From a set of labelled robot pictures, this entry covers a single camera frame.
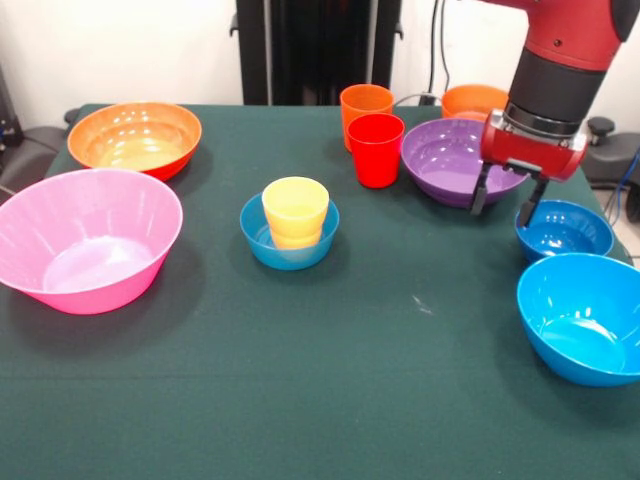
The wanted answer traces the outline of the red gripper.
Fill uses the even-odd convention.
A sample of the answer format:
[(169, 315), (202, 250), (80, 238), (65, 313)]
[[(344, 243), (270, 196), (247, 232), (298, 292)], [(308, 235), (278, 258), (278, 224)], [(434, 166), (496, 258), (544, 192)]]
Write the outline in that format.
[(587, 146), (585, 133), (578, 132), (568, 139), (536, 136), (510, 124), (502, 110), (493, 109), (484, 124), (480, 143), (483, 163), (474, 187), (470, 213), (479, 215), (482, 212), (492, 165), (520, 169), (538, 175), (533, 192), (518, 213), (518, 227), (526, 228), (546, 192), (549, 179), (568, 180), (580, 166)]

